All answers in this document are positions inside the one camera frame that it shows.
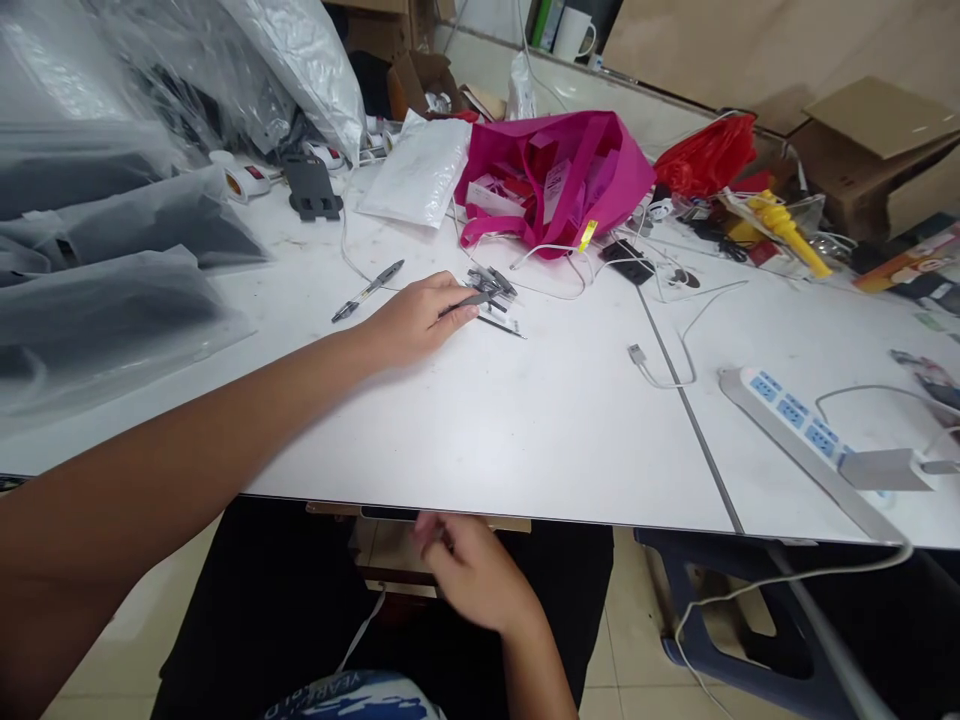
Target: power strip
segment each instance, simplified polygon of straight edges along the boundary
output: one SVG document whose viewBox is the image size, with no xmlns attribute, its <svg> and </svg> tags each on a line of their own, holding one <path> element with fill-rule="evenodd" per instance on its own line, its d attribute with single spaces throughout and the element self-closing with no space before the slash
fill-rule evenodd
<svg viewBox="0 0 960 720">
<path fill-rule="evenodd" d="M 769 373 L 755 368 L 722 370 L 720 389 L 869 537 L 895 545 L 907 542 L 903 533 L 840 475 L 840 464 L 853 449 Z"/>
</svg>

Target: black pants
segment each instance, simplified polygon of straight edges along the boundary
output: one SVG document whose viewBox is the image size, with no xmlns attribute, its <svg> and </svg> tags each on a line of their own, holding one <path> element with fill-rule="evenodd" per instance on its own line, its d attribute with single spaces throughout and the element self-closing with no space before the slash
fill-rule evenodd
<svg viewBox="0 0 960 720">
<path fill-rule="evenodd" d="M 336 671 L 377 593 L 348 523 L 302 502 L 241 497 L 224 512 L 170 657 L 154 720 L 256 718 Z M 534 521 L 500 538 L 540 598 L 577 705 L 613 568 L 609 526 Z M 399 628 L 371 623 L 348 669 L 393 670 L 450 720 L 506 718 L 500 639 L 433 603 Z"/>
</svg>

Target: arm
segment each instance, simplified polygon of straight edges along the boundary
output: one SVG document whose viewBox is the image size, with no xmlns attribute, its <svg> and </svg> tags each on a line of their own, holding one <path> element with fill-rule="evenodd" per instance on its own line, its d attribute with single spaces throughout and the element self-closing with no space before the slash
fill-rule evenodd
<svg viewBox="0 0 960 720">
<path fill-rule="evenodd" d="M 132 428 L 0 500 L 0 716 L 37 717 L 142 575 L 371 375 L 436 350 L 476 308 L 450 273 L 369 320 Z"/>
<path fill-rule="evenodd" d="M 469 515 L 421 513 L 414 542 L 457 612 L 500 634 L 511 720 L 577 720 L 540 601 L 490 528 Z"/>
</svg>

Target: right hand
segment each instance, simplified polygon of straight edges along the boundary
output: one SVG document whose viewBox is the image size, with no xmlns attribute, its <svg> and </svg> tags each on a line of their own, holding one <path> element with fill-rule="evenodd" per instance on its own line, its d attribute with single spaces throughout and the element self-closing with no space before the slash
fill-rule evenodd
<svg viewBox="0 0 960 720">
<path fill-rule="evenodd" d="M 444 596 L 475 625 L 506 635 L 543 614 L 530 583 L 480 518 L 422 512 L 413 540 Z"/>
<path fill-rule="evenodd" d="M 381 369 L 412 365 L 479 314 L 476 306 L 467 305 L 440 317 L 451 305 L 476 294 L 449 272 L 439 272 L 410 283 L 349 332 L 371 348 Z"/>
</svg>

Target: blue stool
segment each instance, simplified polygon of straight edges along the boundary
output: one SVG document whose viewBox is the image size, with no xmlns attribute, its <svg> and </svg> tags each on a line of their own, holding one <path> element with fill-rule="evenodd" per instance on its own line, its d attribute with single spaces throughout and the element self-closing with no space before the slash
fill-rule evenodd
<svg viewBox="0 0 960 720">
<path fill-rule="evenodd" d="M 678 618 L 691 602 L 701 599 L 687 572 L 689 565 L 747 582 L 780 575 L 764 541 L 641 528 L 633 533 L 638 543 L 656 549 L 663 558 Z M 768 637 L 745 629 L 740 639 L 747 657 L 767 667 L 720 652 L 710 640 L 699 607 L 691 610 L 683 626 L 683 650 L 690 665 L 805 718 L 855 720 L 857 716 L 792 590 L 779 584 L 762 587 L 760 592 L 777 634 Z M 672 636 L 663 639 L 663 649 L 674 663 L 685 666 Z"/>
</svg>

